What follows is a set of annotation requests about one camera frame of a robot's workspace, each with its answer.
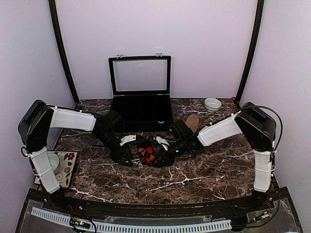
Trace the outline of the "argyle red orange black sock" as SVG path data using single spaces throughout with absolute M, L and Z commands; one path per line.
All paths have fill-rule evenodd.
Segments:
M 161 146 L 155 141 L 142 141 L 137 145 L 138 155 L 143 165 L 160 167 L 162 163 L 159 161 L 158 153 Z

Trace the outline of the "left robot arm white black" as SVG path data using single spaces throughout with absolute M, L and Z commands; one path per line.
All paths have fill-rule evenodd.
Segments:
M 50 129 L 66 129 L 93 133 L 110 150 L 110 158 L 117 164 L 132 166 L 133 156 L 125 143 L 116 136 L 116 129 L 123 123 L 119 113 L 110 110 L 106 115 L 46 104 L 35 100 L 18 124 L 17 130 L 26 150 L 25 157 L 38 177 L 42 188 L 52 194 L 49 203 L 57 211 L 69 207 L 68 200 L 57 193 L 61 186 L 48 159 Z

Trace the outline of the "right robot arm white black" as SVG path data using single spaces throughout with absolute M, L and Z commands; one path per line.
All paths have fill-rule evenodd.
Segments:
M 266 193 L 271 185 L 275 167 L 275 153 L 281 141 L 283 121 L 278 112 L 270 107 L 247 102 L 229 116 L 204 126 L 197 132 L 177 120 L 169 126 L 174 136 L 172 144 L 156 141 L 159 150 L 150 155 L 147 164 L 154 167 L 171 166 L 176 157 L 186 152 L 196 152 L 215 143 L 241 136 L 245 139 L 255 157 L 253 189 L 257 193 L 248 199 L 248 207 L 259 210 L 267 202 Z

